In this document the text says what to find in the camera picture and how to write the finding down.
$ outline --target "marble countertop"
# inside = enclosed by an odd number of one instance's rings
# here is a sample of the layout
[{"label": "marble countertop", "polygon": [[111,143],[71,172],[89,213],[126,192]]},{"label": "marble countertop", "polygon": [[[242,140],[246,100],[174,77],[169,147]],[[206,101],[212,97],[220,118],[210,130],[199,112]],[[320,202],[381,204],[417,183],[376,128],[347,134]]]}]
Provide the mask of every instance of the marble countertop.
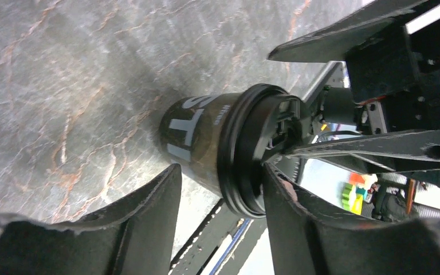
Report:
[{"label": "marble countertop", "polygon": [[[177,100],[256,83],[302,94],[321,64],[267,61],[361,1],[0,1],[0,212],[76,220],[167,166]],[[185,178],[181,246],[218,199]]]}]

